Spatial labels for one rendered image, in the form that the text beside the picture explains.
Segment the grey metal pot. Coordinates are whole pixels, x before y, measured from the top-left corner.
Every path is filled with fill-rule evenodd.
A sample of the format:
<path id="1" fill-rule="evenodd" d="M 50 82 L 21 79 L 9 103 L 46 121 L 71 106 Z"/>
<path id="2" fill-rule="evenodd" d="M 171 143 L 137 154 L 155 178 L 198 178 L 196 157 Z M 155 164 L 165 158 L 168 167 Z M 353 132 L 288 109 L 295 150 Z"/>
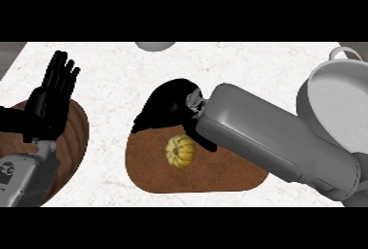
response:
<path id="1" fill-rule="evenodd" d="M 350 47 L 334 48 L 310 72 L 295 113 L 321 138 L 368 154 L 368 62 Z"/>

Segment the grey rounded object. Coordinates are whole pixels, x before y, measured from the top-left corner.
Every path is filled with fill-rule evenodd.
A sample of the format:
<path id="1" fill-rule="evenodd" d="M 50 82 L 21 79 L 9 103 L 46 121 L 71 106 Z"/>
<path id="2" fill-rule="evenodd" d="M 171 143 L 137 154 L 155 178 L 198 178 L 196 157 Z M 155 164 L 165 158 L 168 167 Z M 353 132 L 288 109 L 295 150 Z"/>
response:
<path id="1" fill-rule="evenodd" d="M 137 47 L 146 52 L 162 52 L 173 45 L 174 42 L 136 42 Z"/>

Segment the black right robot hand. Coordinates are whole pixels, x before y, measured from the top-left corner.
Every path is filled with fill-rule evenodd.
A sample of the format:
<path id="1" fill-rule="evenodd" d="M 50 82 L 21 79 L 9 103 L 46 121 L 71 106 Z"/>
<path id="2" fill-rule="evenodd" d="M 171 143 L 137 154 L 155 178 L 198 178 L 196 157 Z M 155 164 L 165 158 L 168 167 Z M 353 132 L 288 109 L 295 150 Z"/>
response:
<path id="1" fill-rule="evenodd" d="M 210 151 L 217 151 L 217 145 L 195 131 L 198 119 L 195 112 L 186 106 L 186 97 L 198 89 L 188 79 L 174 79 L 164 83 L 151 93 L 142 111 L 133 120 L 131 133 L 149 128 L 165 128 L 180 125 L 185 134 Z"/>

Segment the brown wooden cutting board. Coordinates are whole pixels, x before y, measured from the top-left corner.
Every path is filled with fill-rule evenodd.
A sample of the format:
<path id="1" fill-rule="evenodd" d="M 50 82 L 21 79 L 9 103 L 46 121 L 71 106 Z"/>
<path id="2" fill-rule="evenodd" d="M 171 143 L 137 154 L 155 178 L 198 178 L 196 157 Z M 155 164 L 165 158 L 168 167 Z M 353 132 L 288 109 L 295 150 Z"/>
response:
<path id="1" fill-rule="evenodd" d="M 236 192 L 256 188 L 269 172 L 222 147 L 208 152 L 195 145 L 192 164 L 185 168 L 168 164 L 165 146 L 170 138 L 183 133 L 179 125 L 130 134 L 126 167 L 136 186 L 154 194 Z"/>

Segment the yellow squash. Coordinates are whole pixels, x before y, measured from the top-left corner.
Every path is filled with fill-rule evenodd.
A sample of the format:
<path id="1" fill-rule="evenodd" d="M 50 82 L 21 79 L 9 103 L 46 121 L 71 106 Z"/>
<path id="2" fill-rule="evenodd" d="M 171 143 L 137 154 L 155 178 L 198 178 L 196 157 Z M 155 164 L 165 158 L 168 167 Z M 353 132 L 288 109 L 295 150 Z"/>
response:
<path id="1" fill-rule="evenodd" d="M 177 168 L 188 167 L 195 157 L 195 142 L 188 135 L 180 134 L 170 138 L 165 147 L 168 164 Z"/>

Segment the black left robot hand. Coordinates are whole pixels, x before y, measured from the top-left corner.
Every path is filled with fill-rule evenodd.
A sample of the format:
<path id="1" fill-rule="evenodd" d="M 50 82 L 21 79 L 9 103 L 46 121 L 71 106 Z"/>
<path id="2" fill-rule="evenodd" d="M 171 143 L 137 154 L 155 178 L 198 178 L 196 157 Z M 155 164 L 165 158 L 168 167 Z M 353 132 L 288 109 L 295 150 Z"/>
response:
<path id="1" fill-rule="evenodd" d="M 68 53 L 56 51 L 41 85 L 32 90 L 24 110 L 0 106 L 0 132 L 24 135 L 24 142 L 58 140 L 66 127 L 71 96 L 80 68 Z"/>

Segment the dark wooden round plate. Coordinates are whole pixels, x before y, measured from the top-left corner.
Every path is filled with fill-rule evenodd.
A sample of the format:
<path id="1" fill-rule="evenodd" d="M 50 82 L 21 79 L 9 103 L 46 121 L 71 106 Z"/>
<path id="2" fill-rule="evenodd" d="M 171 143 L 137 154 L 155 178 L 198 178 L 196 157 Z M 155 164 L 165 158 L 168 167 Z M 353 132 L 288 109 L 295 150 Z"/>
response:
<path id="1" fill-rule="evenodd" d="M 44 193 L 41 203 L 53 197 L 69 182 L 81 163 L 89 139 L 87 115 L 72 100 L 63 134 L 56 141 L 56 157 L 60 162 L 58 174 Z M 0 132 L 0 159 L 10 153 L 34 153 L 35 147 L 24 142 L 24 136 L 12 132 Z"/>

